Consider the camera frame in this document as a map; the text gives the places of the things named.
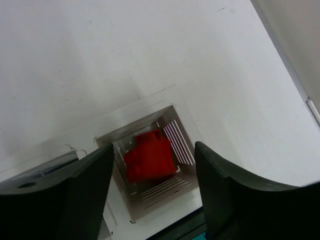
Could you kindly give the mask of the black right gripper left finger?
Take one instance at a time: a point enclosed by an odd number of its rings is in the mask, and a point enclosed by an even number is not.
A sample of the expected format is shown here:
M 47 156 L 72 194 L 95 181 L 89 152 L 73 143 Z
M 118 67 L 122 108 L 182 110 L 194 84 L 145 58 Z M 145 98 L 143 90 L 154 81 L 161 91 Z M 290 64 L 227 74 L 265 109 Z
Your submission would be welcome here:
M 109 143 L 74 151 L 0 179 L 3 240 L 96 240 L 115 160 Z

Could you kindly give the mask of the red and purple lego brick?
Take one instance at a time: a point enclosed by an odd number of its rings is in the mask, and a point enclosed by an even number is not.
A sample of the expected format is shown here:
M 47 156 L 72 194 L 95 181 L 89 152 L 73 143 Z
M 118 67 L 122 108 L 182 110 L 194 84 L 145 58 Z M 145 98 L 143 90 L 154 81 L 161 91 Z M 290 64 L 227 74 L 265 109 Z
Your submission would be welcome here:
M 129 183 L 137 184 L 176 173 L 171 143 L 159 129 L 135 137 L 135 147 L 124 157 L 125 175 Z

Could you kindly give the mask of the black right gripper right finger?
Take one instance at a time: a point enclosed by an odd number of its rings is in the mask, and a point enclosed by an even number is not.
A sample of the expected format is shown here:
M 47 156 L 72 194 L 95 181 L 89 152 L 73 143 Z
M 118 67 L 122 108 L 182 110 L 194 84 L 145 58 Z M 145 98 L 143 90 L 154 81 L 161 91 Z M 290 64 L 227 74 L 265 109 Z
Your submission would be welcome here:
M 258 176 L 203 142 L 194 148 L 209 240 L 317 240 L 320 184 L 292 186 Z

